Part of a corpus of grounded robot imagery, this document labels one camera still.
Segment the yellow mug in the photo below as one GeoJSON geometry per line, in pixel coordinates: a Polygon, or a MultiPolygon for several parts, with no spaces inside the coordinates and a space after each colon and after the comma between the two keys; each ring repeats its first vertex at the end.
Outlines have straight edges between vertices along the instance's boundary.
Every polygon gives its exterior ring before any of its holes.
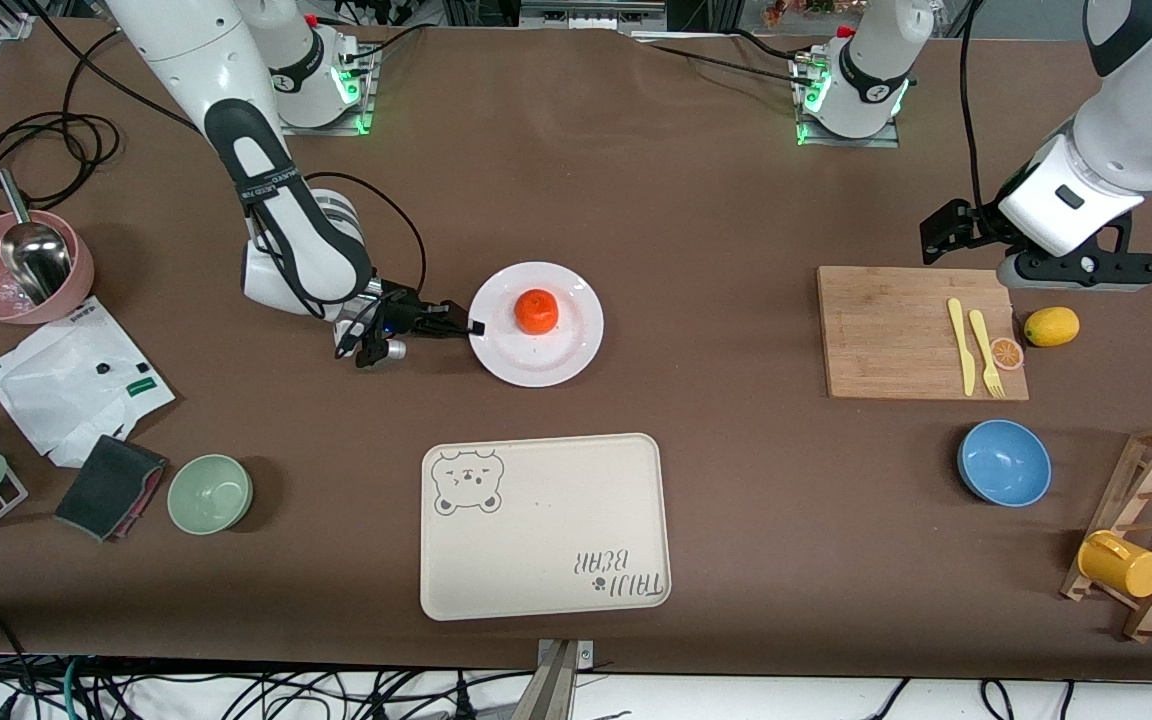
{"type": "Polygon", "coordinates": [[[1078,571],[1131,597],[1152,594],[1152,552],[1097,530],[1078,547],[1078,571]]]}

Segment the light green bowl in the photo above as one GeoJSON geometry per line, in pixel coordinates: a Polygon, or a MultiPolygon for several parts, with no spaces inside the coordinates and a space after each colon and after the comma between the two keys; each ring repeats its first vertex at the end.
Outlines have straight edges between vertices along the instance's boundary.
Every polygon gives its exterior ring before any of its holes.
{"type": "Polygon", "coordinates": [[[180,468],[168,488],[168,514],[192,536],[210,536],[242,518],[252,502],[252,480],[237,460],[204,455],[180,468]]]}

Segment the white plate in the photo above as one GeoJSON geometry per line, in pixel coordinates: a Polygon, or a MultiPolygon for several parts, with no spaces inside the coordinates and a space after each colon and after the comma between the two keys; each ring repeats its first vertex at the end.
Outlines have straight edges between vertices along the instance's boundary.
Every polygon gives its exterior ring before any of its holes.
{"type": "Polygon", "coordinates": [[[420,462],[420,608],[433,620],[641,609],[669,588],[649,435],[440,445],[420,462]]]}
{"type": "Polygon", "coordinates": [[[589,365],[602,342],[602,305],[584,278],[553,263],[521,263],[483,283],[470,304],[470,320],[486,331],[470,336],[473,354],[493,376],[521,387],[570,381],[589,365]],[[529,290],[552,293],[558,325],[539,336],[518,328],[513,305],[529,290]]]}

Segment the knife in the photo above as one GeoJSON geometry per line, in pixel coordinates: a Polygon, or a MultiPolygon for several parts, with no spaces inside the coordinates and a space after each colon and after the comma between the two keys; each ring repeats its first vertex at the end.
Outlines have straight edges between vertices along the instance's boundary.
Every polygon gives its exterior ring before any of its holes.
{"type": "Polygon", "coordinates": [[[957,297],[950,298],[950,323],[954,323],[954,338],[958,341],[958,359],[963,363],[963,395],[971,397],[975,392],[975,358],[968,350],[968,336],[963,331],[963,304],[957,297]]]}

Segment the tabletop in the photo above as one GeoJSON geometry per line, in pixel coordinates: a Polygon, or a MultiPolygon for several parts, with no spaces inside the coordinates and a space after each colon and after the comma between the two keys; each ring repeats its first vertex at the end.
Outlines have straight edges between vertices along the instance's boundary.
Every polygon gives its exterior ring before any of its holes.
{"type": "MultiPolygon", "coordinates": [[[[81,47],[106,32],[74,20],[81,47]]],[[[732,38],[673,41],[785,70],[732,38]]],[[[302,172],[357,174],[429,245],[429,300],[468,304],[503,266],[576,270],[602,349],[547,389],[507,386],[461,341],[416,340],[381,372],[333,361],[324,323],[244,300],[233,188],[200,136],[83,74],[74,108],[126,146],[56,209],[91,247],[94,293],[177,393],[132,432],[175,468],[221,452],[255,502],[233,532],[175,529],[160,492],[122,541],[50,517],[76,471],[0,407],[31,497],[0,523],[0,612],[31,652],[530,666],[536,639],[593,639],[609,670],[1152,679],[1115,602],[1058,591],[1129,433],[1152,429],[1152,287],[1015,291],[1082,336],[1028,362],[1020,404],[829,400],[814,271],[919,264],[919,221],[969,194],[955,41],[930,41],[901,146],[796,146],[790,90],[605,31],[420,31],[385,60],[366,137],[293,137],[302,172]],[[1047,444],[1024,509],[956,477],[967,429],[1005,416],[1047,444]],[[649,433],[673,590],[650,611],[437,623],[420,612],[420,457],[440,444],[649,433]]],[[[96,61],[170,99],[127,41],[96,61]]],[[[0,54],[0,129],[58,109],[74,58],[45,26],[0,54]]],[[[975,128],[992,194],[1097,89],[1084,47],[978,41],[975,128]]],[[[68,182],[43,141],[20,185],[68,182]]],[[[381,274],[415,281],[410,234],[347,183],[381,274]]],[[[1135,243],[1152,252],[1152,199],[1135,243]]],[[[1001,250],[946,266],[991,268],[1001,250]]],[[[29,328],[0,324],[0,354],[29,328]]],[[[0,651],[6,650],[0,638],[0,651]]]]}

